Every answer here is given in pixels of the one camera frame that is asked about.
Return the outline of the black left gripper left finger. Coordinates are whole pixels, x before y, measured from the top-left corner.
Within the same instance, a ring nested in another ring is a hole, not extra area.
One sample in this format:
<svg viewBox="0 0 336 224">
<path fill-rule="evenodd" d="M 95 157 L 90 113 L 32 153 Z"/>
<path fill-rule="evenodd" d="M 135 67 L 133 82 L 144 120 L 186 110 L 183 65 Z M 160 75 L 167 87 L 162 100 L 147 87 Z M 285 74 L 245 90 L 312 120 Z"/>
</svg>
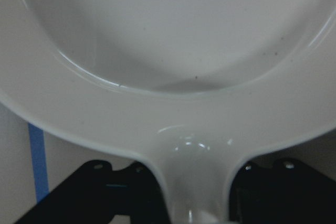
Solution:
<svg viewBox="0 0 336 224">
<path fill-rule="evenodd" d="M 116 216 L 131 223 L 168 222 L 160 185 L 144 164 L 113 170 L 107 161 L 88 161 L 17 223 L 110 223 Z"/>
</svg>

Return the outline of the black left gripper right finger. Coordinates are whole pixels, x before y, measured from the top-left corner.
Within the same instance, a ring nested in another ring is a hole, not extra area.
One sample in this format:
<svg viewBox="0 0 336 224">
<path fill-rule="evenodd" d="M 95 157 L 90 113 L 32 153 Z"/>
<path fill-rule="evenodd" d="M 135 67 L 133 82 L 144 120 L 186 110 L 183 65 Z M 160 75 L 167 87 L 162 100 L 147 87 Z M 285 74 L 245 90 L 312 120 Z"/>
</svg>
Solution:
<svg viewBox="0 0 336 224">
<path fill-rule="evenodd" d="M 335 180 L 293 158 L 244 164 L 229 194 L 235 223 L 335 223 Z"/>
</svg>

